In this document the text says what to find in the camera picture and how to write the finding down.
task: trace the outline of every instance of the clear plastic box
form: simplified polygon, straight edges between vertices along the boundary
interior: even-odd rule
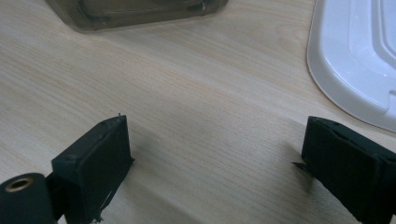
[[[46,0],[75,30],[99,30],[204,16],[228,0]]]

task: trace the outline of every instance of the white plastic lid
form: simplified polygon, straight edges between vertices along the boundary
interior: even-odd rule
[[[395,0],[317,0],[307,60],[332,101],[396,132]]]

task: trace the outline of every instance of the light wood grain surface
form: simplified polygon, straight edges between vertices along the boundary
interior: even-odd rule
[[[314,4],[230,0],[214,16],[80,34],[44,0],[0,0],[0,182],[48,175],[51,159],[121,113],[136,163],[104,223],[357,223],[291,164],[307,117],[392,150],[396,134],[314,83]]]

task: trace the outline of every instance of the wooden table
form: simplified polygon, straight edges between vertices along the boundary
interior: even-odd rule
[[[357,223],[301,161],[307,117],[396,149],[306,65],[314,0],[80,34],[44,0],[0,1],[0,182],[48,175],[97,122],[128,116],[136,159],[104,223]]]

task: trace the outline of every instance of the black plastic piece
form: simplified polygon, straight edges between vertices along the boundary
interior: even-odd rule
[[[308,119],[304,167],[362,223],[390,223],[395,212],[396,154],[344,125]]]
[[[63,214],[67,223],[101,221],[133,162],[126,116],[104,120],[52,160],[53,173],[46,179],[27,174],[23,178],[37,179],[35,184],[16,193],[0,191],[0,223],[53,224]],[[31,203],[20,206],[21,202]]]

